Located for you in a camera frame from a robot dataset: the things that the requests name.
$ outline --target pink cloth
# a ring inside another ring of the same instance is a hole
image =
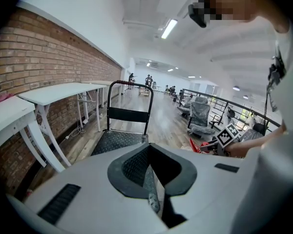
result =
[[[13,94],[4,94],[0,96],[0,102],[4,101],[5,99],[8,99],[10,97],[14,96]]]

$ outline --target black metal frame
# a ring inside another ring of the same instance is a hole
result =
[[[147,112],[140,112],[140,111],[135,111],[135,110],[111,107],[110,106],[111,91],[112,91],[113,85],[115,85],[115,84],[124,84],[124,85],[129,85],[129,86],[140,86],[140,87],[145,87],[145,88],[149,89],[151,91],[151,100],[150,100],[150,105],[148,107],[148,111]],[[145,131],[143,133],[143,135],[145,136],[147,134],[147,126],[148,126],[148,122],[149,122],[150,114],[151,114],[153,95],[154,95],[153,90],[146,85],[137,84],[137,83],[130,82],[130,81],[123,81],[123,80],[114,81],[109,87],[108,96],[107,96],[107,130],[108,131],[110,130],[110,127],[109,127],[109,120],[110,119],[142,122],[142,123],[146,124]]]

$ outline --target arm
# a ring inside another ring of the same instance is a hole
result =
[[[283,134],[285,131],[286,127],[284,125],[284,122],[282,122],[282,125],[269,135],[263,136],[258,139],[247,140],[245,142],[233,143],[232,145],[226,147],[226,151],[230,153],[231,157],[245,157],[250,148],[261,146],[270,139]]]

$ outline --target power cord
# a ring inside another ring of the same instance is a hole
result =
[[[85,133],[86,130],[84,128],[82,128],[80,125],[79,125],[79,120],[77,119],[77,128],[75,128],[68,136],[66,136],[65,138],[68,139],[70,136],[72,137],[76,137],[78,134],[83,134]]]

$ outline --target cable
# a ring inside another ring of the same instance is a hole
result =
[[[268,104],[268,89],[267,89],[267,93],[266,93],[266,102],[265,102],[265,111],[264,111],[264,131],[263,131],[263,135],[265,135],[266,132],[266,114],[267,114],[267,104]]]
[[[78,134],[80,134],[80,133],[83,134],[85,132],[86,132],[86,130],[84,128],[82,128],[81,126],[79,126],[79,120],[77,120],[77,128],[75,128],[68,136],[66,136],[67,137],[66,139],[68,139],[70,136],[75,137]]]

